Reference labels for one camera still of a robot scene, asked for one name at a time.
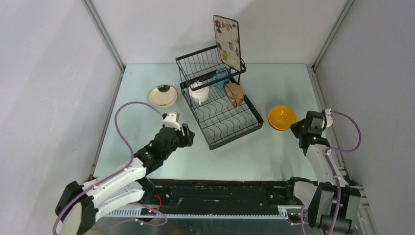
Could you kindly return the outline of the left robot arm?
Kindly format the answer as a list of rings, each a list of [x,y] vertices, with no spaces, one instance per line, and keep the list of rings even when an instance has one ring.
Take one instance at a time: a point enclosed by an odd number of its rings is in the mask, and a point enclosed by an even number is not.
[[[82,184],[69,183],[55,208],[53,234],[83,235],[113,210],[127,204],[145,207],[155,189],[147,176],[177,148],[191,147],[194,137],[187,124],[164,124],[154,139],[133,153],[120,169]]]

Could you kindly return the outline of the round cream plate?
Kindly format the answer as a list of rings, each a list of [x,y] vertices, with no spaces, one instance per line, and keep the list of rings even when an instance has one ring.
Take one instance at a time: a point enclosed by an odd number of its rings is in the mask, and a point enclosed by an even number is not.
[[[150,102],[157,107],[165,108],[171,106],[178,98],[177,90],[170,85],[155,87],[149,94]]]

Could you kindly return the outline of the yellow plastic bowl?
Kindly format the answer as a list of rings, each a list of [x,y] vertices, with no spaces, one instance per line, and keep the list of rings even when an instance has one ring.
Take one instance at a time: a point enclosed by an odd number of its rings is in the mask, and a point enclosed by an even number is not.
[[[275,106],[268,112],[268,123],[278,131],[289,130],[291,125],[297,122],[295,112],[287,106]]]

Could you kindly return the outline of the tan bowl with dark rim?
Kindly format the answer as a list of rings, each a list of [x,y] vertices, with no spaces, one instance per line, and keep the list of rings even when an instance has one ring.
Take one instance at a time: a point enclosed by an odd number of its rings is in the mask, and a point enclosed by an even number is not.
[[[239,84],[227,83],[224,85],[224,90],[233,107],[240,106],[244,101],[245,92]]]

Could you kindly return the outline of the blue floral mug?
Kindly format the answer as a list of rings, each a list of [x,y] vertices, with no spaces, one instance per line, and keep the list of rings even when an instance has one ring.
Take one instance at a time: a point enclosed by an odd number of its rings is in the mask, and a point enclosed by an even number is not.
[[[215,82],[214,84],[211,84],[211,86],[217,88],[217,89],[223,89],[224,86],[229,83],[229,79],[223,79],[223,77],[228,76],[228,71],[226,68],[219,68],[216,71],[216,74],[211,78],[212,82]]]

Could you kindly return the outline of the white two-handled soup cup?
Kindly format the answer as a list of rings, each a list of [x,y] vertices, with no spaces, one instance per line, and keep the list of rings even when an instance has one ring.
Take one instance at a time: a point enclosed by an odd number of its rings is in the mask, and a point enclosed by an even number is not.
[[[196,90],[197,87],[200,87],[202,85],[204,85],[204,82],[197,81],[192,83],[188,88],[190,98],[192,99],[192,101],[199,105],[205,102],[209,96],[209,87],[203,87]]]

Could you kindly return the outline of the square floral ceramic plate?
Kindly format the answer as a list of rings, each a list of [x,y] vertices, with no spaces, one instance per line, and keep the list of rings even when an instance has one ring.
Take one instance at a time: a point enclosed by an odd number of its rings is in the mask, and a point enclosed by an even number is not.
[[[238,21],[213,15],[213,23],[219,59],[234,70],[241,72],[242,59]]]

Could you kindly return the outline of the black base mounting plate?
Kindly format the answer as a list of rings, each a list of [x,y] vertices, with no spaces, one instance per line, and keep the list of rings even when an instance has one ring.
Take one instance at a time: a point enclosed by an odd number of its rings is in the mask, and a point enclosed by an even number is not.
[[[140,202],[160,206],[170,215],[280,215],[283,207],[301,206],[286,181],[216,181],[153,179]]]

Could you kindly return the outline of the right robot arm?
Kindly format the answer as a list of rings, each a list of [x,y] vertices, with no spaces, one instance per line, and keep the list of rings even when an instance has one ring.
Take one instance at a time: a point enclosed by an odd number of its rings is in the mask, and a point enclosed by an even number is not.
[[[288,183],[289,195],[296,197],[307,209],[308,225],[323,234],[352,234],[361,201],[358,189],[352,188],[340,174],[332,147],[322,134],[333,124],[331,109],[321,112],[308,111],[305,118],[291,125],[290,130],[299,140],[299,148],[310,162],[316,175],[316,183],[292,177]]]

